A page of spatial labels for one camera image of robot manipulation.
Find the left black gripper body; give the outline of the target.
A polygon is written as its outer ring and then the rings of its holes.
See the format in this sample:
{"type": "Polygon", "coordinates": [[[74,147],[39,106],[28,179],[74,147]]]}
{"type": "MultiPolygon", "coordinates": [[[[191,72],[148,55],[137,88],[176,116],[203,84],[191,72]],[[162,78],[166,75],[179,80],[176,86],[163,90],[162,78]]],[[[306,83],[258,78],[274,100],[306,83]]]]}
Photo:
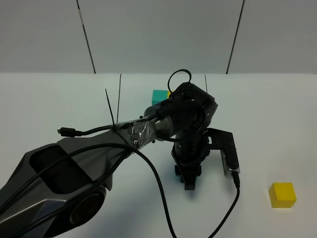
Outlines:
{"type": "Polygon", "coordinates": [[[174,143],[171,154],[181,173],[194,168],[198,169],[199,174],[201,173],[200,164],[210,154],[207,149],[208,144],[207,129],[191,140],[174,143]]]}

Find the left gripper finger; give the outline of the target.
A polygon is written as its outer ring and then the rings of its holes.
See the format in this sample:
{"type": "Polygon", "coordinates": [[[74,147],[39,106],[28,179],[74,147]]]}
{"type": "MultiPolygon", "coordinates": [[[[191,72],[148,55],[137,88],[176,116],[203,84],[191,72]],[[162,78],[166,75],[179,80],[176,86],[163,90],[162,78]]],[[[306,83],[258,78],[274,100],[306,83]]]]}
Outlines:
{"type": "Polygon", "coordinates": [[[174,166],[175,175],[178,177],[182,177],[181,171],[177,165],[174,166]]]}
{"type": "Polygon", "coordinates": [[[195,190],[198,169],[190,169],[182,172],[185,190],[195,190]]]}

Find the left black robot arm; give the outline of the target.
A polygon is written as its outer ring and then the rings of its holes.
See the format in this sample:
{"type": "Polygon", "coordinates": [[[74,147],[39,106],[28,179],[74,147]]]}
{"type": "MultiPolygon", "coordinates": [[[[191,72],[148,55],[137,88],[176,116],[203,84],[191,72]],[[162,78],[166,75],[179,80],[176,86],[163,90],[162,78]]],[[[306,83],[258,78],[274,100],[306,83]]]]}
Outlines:
{"type": "Polygon", "coordinates": [[[178,167],[197,169],[214,97],[181,84],[140,119],[87,132],[61,128],[62,140],[27,152],[0,190],[3,238],[52,238],[81,226],[100,210],[121,162],[155,140],[171,140],[178,167]]]}

